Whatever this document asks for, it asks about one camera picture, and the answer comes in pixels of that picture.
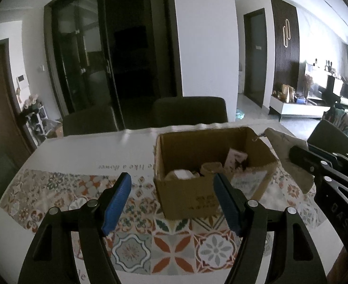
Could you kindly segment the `beige knitted cloth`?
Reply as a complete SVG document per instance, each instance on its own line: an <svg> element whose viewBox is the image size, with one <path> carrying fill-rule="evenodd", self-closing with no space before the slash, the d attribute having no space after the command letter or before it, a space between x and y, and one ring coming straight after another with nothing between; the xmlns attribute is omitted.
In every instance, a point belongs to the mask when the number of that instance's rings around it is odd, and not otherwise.
<svg viewBox="0 0 348 284"><path fill-rule="evenodd" d="M313 186L314 177L297 164L297 160L302 160L304 153L309 151L306 141L273 128L265 129L264 135L270 141L284 170L291 175L303 194L308 193Z"/></svg>

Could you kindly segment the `pink towel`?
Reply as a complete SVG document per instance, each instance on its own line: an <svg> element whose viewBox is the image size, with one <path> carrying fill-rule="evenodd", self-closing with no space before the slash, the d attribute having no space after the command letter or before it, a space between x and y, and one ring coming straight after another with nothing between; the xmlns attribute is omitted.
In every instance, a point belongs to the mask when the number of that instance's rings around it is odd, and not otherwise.
<svg viewBox="0 0 348 284"><path fill-rule="evenodd" d="M200 174L203 176L223 173L224 169L220 162L206 162L200 168Z"/></svg>

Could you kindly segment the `pink Kuromi tissue pack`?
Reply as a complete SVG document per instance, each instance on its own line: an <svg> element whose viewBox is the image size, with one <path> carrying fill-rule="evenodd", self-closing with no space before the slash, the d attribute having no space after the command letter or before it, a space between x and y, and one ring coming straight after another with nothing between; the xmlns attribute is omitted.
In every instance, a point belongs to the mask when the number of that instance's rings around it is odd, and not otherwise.
<svg viewBox="0 0 348 284"><path fill-rule="evenodd" d="M237 171L244 171L247 164L247 153L230 148L223 168L227 173L236 173Z"/></svg>

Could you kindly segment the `white cloth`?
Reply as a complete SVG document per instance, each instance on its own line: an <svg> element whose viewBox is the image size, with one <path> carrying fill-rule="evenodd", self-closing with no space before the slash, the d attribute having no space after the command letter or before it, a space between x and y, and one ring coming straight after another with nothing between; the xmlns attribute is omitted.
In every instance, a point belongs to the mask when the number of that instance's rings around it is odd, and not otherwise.
<svg viewBox="0 0 348 284"><path fill-rule="evenodd" d="M173 181L173 180L191 180L195 178L199 178L199 173L192 173L191 171L185 169L177 169L169 172L164 178L165 181Z"/></svg>

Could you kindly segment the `dark chair right side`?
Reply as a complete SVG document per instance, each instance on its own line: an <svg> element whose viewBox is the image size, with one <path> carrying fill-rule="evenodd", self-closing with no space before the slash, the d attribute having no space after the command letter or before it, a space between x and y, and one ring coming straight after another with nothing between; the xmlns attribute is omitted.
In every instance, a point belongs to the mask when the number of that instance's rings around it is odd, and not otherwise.
<svg viewBox="0 0 348 284"><path fill-rule="evenodd" d="M348 136L327 120L321 120L307 140L328 153L348 154Z"/></svg>

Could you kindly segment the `white tv cabinet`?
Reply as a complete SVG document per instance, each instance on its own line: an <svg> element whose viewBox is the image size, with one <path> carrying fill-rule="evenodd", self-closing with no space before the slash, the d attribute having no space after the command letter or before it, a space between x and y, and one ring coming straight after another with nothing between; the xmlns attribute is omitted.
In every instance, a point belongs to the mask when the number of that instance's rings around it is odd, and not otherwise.
<svg viewBox="0 0 348 284"><path fill-rule="evenodd" d="M329 106L306 104L284 103L278 98L271 96L269 114L277 114L279 120L282 118L313 118L321 119L324 112L330 109Z"/></svg>

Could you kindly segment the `brown cardboard box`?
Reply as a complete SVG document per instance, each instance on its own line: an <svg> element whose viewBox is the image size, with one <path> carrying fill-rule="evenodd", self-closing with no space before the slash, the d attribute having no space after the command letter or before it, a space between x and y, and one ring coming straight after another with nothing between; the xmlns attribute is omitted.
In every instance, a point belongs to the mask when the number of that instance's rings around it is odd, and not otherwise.
<svg viewBox="0 0 348 284"><path fill-rule="evenodd" d="M249 199L260 200L279 165L248 127L160 134L154 178L164 217L181 220L215 215L213 178L222 173Z"/></svg>

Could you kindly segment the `patterned tile table runner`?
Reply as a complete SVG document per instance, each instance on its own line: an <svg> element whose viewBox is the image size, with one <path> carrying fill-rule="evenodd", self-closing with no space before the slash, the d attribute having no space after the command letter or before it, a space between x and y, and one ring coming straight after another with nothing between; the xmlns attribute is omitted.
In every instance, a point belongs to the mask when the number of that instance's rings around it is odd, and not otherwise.
<svg viewBox="0 0 348 284"><path fill-rule="evenodd" d="M208 217L168 220L153 184L152 167L132 171L132 190L105 245L116 270L169 276L230 269L241 239L222 212ZM36 232L52 206L75 210L96 199L116 175L80 175L20 170L0 200L0 207L22 228Z"/></svg>

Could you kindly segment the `brown entrance door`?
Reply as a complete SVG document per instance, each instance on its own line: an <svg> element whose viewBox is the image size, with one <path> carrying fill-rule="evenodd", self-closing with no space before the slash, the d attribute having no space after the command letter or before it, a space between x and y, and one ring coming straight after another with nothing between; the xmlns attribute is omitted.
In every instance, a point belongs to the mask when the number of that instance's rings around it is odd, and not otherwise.
<svg viewBox="0 0 348 284"><path fill-rule="evenodd" d="M8 183L35 148L15 95L9 59L9 42L0 40L0 183Z"/></svg>

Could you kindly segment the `dark chair behind table centre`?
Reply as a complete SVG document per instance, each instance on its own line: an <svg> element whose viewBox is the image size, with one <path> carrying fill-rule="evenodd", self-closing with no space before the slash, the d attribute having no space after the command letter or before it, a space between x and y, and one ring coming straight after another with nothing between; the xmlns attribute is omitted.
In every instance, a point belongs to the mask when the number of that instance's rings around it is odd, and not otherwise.
<svg viewBox="0 0 348 284"><path fill-rule="evenodd" d="M161 98L152 114L158 128L228 122L225 100L211 96Z"/></svg>

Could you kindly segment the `dark chair behind table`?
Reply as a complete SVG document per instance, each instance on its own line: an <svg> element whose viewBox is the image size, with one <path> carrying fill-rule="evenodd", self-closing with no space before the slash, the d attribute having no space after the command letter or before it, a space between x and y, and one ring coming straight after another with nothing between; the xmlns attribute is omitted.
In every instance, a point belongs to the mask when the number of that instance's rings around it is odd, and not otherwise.
<svg viewBox="0 0 348 284"><path fill-rule="evenodd" d="M211 96L161 98L152 114L158 128L228 122L225 100Z"/></svg>
<svg viewBox="0 0 348 284"><path fill-rule="evenodd" d="M65 137L119 130L114 111L109 105L93 106L69 114L63 118L62 127Z"/></svg>

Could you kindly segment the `dark interior door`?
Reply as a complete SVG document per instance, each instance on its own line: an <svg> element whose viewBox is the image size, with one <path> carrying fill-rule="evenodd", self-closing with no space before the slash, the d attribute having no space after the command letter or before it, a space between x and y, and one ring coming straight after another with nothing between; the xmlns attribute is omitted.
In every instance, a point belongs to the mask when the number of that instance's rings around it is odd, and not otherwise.
<svg viewBox="0 0 348 284"><path fill-rule="evenodd" d="M245 29L244 95L263 106L267 76L267 25L264 8L243 17Z"/></svg>

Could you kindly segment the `shoe rack with plush toys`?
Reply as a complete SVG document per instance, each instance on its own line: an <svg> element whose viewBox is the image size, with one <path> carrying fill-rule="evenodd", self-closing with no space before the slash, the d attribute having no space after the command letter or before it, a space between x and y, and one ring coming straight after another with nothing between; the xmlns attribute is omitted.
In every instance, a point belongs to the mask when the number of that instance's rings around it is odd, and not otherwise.
<svg viewBox="0 0 348 284"><path fill-rule="evenodd" d="M32 94L22 104L21 115L37 146L46 140L48 134L47 114L37 94Z"/></svg>

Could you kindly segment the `dark chair behind table left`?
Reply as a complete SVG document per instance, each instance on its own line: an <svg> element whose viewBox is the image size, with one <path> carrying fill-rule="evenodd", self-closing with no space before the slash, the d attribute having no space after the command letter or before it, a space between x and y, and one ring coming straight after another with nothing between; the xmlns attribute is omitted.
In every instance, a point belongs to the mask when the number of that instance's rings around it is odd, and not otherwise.
<svg viewBox="0 0 348 284"><path fill-rule="evenodd" d="M114 111L109 105L93 106L69 114L63 118L62 127L65 137L119 130Z"/></svg>

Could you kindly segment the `dark glass double door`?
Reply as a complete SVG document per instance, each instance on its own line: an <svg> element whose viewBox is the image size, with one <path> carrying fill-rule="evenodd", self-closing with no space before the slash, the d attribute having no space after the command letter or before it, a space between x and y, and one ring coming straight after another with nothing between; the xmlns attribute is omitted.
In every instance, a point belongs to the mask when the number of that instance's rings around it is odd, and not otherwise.
<svg viewBox="0 0 348 284"><path fill-rule="evenodd" d="M157 100L182 95L175 0L51 0L44 37L64 116L109 105L137 128Z"/></svg>

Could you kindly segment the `gold wall ornament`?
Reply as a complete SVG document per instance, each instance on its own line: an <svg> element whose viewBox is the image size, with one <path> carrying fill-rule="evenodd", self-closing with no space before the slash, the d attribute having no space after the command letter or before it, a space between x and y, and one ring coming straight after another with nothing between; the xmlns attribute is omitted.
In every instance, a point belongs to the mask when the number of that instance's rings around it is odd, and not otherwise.
<svg viewBox="0 0 348 284"><path fill-rule="evenodd" d="M290 21L285 19L284 26L282 27L283 45L288 48L289 41L291 40L291 27Z"/></svg>

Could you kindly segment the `wall intercom panel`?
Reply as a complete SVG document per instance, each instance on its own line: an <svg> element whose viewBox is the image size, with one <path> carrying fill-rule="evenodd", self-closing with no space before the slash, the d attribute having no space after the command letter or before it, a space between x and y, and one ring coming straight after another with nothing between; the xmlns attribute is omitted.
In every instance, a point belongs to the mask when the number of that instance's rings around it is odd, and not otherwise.
<svg viewBox="0 0 348 284"><path fill-rule="evenodd" d="M26 95L29 93L29 82L25 74L21 74L16 77L16 83L17 83L17 88L16 92L17 95Z"/></svg>

